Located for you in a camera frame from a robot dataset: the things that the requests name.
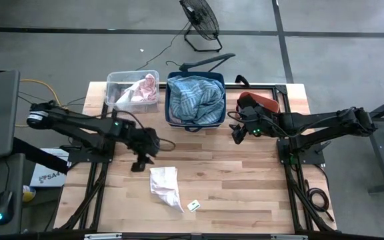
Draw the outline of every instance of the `yellow cable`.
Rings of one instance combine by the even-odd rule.
[[[50,87],[50,85],[44,83],[43,81],[36,80],[36,79],[21,79],[20,82],[32,82],[32,83],[38,83],[38,84],[46,86],[48,88],[48,90],[50,90],[50,92],[52,92],[57,104],[62,106],[62,104],[60,103],[60,100],[59,100],[56,92],[54,91],[54,89],[52,87]],[[16,124],[15,126],[16,127],[28,127],[28,125],[19,125],[19,124]]]

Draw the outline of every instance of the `concrete floor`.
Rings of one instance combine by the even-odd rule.
[[[277,30],[271,0],[208,2],[221,30]],[[278,0],[278,3],[285,31],[384,33],[384,1]],[[180,30],[186,22],[178,0],[0,0],[0,26]],[[90,81],[105,81],[110,72],[142,66],[173,37],[161,33],[0,33],[0,69],[18,69],[23,78],[47,82],[66,103],[84,96]],[[198,46],[214,44],[199,36],[191,38]],[[233,82],[238,74],[257,83],[287,82],[278,36],[222,35],[220,39],[223,53],[237,54],[217,69],[227,82]],[[293,80],[305,84],[311,112],[350,106],[372,110],[384,102],[383,36],[286,37],[285,42]],[[166,66],[166,60],[194,62],[214,55],[217,54],[193,52],[179,37],[149,69],[167,76],[176,67]],[[21,90],[51,99],[40,85],[22,83]],[[20,101],[18,122],[25,120],[28,107]],[[76,106],[76,110],[80,111],[81,106]],[[52,131],[17,129],[15,134],[37,147],[67,143],[66,137]],[[368,188],[383,183],[369,139],[342,137],[334,140],[324,154],[339,230],[384,236],[384,193],[367,194]],[[42,214],[37,215],[39,210],[34,209],[35,214],[30,215],[34,221],[30,220],[27,228],[42,231],[51,211],[45,205],[40,208]]]

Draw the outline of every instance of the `computer mouse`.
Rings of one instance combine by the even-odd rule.
[[[9,223],[14,215],[14,196],[12,191],[5,190],[0,193],[0,225]]]

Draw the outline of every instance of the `small white card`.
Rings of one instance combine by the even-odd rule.
[[[190,210],[190,212],[194,212],[197,210],[201,205],[198,203],[198,200],[194,200],[192,203],[187,205],[187,208]]]

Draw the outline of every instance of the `black desk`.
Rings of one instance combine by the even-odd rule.
[[[7,189],[14,192],[14,217],[6,225],[0,226],[0,235],[19,233],[21,227],[22,194],[23,194],[23,166],[25,162],[24,154],[15,154],[10,157],[0,158],[0,192],[5,189],[7,178],[7,166],[4,159],[10,166],[10,175]]]

